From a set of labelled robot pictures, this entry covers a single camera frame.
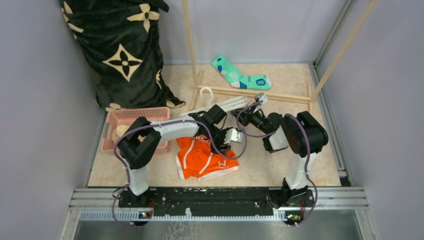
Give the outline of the white multi-clip hanger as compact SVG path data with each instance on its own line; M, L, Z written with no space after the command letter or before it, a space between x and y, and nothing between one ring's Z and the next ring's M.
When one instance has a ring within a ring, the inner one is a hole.
M248 106L248 103L249 103L249 99L245 95L236 96L236 97L233 97L233 98L221 101L221 102L214 102L214 92L213 92L213 90L210 87L207 87L207 86L202 87L198 91L198 95L201 98L203 97L204 91L207 91L210 94L210 98L207 102L207 106L180 113L178 115L178 117L181 118L181 117L188 116L189 114L199 113L199 112L202 112L202 111L207 112L208 110L210 110L215 105L219 106L224 112L228 113L228 112L235 110L235 109L245 108L245 107Z

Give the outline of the orange underwear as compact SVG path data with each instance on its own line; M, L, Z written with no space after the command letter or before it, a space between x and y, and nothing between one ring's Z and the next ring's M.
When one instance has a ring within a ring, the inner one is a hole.
M181 137L176 142L180 151L175 163L181 180L194 177L203 182L241 169L232 150L225 152L225 157L213 153L211 141L204 135Z

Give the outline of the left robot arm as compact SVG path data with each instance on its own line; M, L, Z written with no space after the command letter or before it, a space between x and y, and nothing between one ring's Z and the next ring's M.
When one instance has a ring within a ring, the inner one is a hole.
M125 189L131 193L131 202L138 207L149 203L146 166L163 142L204 135L210 139L213 153L224 155L229 151L230 142L238 141L240 133L233 127L217 126L226 116L226 112L214 105L209 111L193 112L177 119L137 118L113 146L113 154L125 167Z

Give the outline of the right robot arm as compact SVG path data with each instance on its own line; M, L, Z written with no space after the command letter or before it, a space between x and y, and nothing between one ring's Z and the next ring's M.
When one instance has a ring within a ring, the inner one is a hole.
M231 115L242 126L252 124L261 132L264 149L276 153L290 148L293 152L291 166L284 177L280 192L270 193L268 202L275 207L295 206L310 203L314 197L308 184L309 171L317 155L328 144L329 137L324 127L308 112L296 116L272 112L268 116L262 110L232 110Z

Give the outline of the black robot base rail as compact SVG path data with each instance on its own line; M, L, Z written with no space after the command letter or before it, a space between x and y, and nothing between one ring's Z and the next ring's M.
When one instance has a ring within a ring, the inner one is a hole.
M311 207L313 192L281 187L150 187L140 196L124 190L120 208L148 208L154 216L262 217L281 207Z

